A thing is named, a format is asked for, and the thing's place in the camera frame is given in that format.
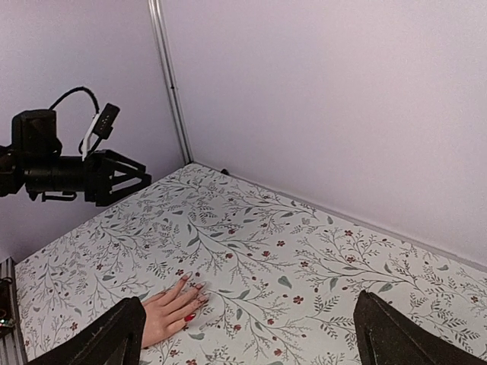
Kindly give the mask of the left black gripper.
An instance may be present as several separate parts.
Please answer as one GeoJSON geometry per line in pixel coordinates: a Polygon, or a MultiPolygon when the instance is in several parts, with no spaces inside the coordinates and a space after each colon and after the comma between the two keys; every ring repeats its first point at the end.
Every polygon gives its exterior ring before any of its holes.
{"type": "Polygon", "coordinates": [[[115,151],[95,151],[84,160],[84,200],[96,206],[108,206],[151,183],[152,177],[146,173],[145,165],[115,151]],[[111,176],[111,168],[124,174],[111,176]]]}

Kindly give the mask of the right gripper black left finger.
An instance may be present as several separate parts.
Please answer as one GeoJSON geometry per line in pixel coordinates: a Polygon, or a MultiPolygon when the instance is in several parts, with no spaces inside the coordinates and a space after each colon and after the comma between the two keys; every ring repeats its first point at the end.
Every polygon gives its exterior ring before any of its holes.
{"type": "Polygon", "coordinates": [[[75,337],[31,364],[138,364],[146,314],[137,297],[124,298],[75,337]]]}

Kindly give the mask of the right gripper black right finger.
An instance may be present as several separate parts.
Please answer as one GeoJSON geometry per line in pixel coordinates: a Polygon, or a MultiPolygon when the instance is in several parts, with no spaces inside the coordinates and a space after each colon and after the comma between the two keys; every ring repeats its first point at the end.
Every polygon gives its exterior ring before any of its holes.
{"type": "Polygon", "coordinates": [[[363,364],[485,364],[425,331],[378,295],[363,290],[353,312],[363,364]]]}

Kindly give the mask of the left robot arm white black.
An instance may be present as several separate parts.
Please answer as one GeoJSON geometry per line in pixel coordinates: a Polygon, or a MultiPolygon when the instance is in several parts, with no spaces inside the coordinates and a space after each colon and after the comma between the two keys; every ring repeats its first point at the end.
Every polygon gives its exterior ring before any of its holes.
{"type": "Polygon", "coordinates": [[[31,200],[74,201],[78,194],[107,207],[152,183],[146,167],[112,150],[63,156],[56,111],[26,110],[12,119],[12,142],[1,147],[1,196],[25,188],[31,200]]]}

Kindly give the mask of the person's hand on table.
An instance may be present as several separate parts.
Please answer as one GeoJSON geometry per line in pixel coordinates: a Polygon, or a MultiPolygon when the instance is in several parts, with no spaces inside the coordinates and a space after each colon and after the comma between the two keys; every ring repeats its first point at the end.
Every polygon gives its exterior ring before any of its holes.
{"type": "Polygon", "coordinates": [[[188,286],[191,275],[184,275],[172,288],[163,290],[142,303],[145,310],[145,326],[142,349],[171,338],[196,317],[200,307],[208,302],[202,291],[206,283],[188,286]]]}

